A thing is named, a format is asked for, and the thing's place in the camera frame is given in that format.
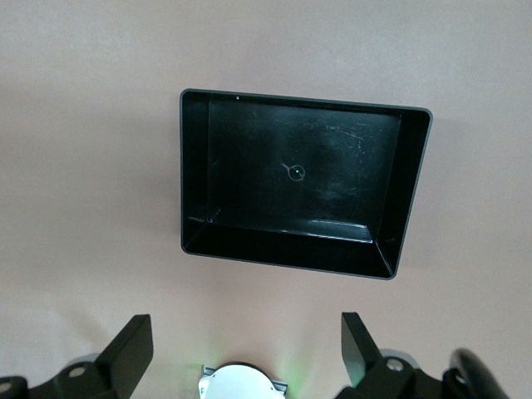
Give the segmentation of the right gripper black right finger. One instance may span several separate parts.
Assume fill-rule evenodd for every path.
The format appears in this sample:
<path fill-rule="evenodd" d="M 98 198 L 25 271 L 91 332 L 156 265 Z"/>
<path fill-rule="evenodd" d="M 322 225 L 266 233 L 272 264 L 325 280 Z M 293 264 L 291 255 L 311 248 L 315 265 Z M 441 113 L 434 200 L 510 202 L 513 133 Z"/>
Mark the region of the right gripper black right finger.
<path fill-rule="evenodd" d="M 342 359 L 350 385 L 335 399 L 450 399 L 442 381 L 395 356 L 385 357 L 358 313 L 343 313 Z"/>

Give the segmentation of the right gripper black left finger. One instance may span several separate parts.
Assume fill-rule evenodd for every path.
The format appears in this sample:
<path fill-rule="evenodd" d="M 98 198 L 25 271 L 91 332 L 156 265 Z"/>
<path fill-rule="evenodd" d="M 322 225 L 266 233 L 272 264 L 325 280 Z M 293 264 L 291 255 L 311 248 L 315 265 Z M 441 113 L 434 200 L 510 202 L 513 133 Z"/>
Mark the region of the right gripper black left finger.
<path fill-rule="evenodd" d="M 150 315 L 135 315 L 96 360 L 63 368 L 27 399 L 131 399 L 152 358 Z"/>

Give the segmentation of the black plastic box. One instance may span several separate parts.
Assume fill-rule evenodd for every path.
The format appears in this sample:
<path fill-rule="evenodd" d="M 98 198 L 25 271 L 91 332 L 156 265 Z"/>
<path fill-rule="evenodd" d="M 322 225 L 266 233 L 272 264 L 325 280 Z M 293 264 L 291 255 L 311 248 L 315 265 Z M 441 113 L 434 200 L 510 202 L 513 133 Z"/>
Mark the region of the black plastic box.
<path fill-rule="evenodd" d="M 413 106 L 184 90 L 181 248 L 394 278 L 432 120 Z"/>

